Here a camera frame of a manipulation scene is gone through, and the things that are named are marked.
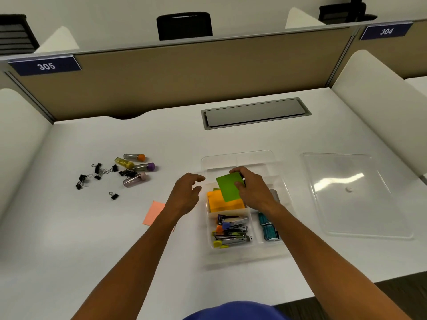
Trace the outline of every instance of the hand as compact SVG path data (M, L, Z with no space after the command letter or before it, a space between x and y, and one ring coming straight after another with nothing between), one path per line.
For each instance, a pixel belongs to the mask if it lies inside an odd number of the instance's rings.
M198 174L186 173L175 183L164 210L169 211L177 221L193 210L199 201L199 192L201 191L200 185L195 188L193 185L205 179L204 176Z
M246 205L265 213L278 204L261 175L249 171L244 166L235 167L230 171L230 173L234 172L240 172L245 178L246 186L240 182L236 182L234 185L238 188L240 197Z

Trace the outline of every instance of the blue label plate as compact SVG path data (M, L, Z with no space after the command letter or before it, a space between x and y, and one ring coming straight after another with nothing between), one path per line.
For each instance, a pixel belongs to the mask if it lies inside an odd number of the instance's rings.
M366 27L360 40L377 39L377 38L390 38L390 37L403 37L411 28L413 22L392 23L379 26Z
M20 76L82 70L74 56L14 60L10 61L9 65L12 66Z

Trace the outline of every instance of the pink sticky note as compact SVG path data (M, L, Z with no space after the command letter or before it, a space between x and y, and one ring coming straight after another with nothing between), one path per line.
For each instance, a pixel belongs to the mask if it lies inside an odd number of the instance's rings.
M153 204L151 205L150 209L148 210L147 215L145 216L144 221L142 224L145 224L147 226L151 226L154 220L156 220L157 216L160 214L160 212L163 210L165 204L157 201L153 201Z

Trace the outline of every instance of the forearm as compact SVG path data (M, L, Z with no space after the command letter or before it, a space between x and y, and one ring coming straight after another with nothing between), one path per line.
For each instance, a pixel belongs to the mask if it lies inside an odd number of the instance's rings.
M134 320L177 219L163 210L94 288L72 320Z
M285 207L272 205L266 215L332 319L409 319L375 284Z

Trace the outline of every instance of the floor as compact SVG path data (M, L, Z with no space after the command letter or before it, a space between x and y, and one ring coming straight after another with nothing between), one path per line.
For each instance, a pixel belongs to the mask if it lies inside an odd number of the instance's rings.
M427 271L378 282L412 320L427 319ZM330 320L315 297L275 306L293 320Z

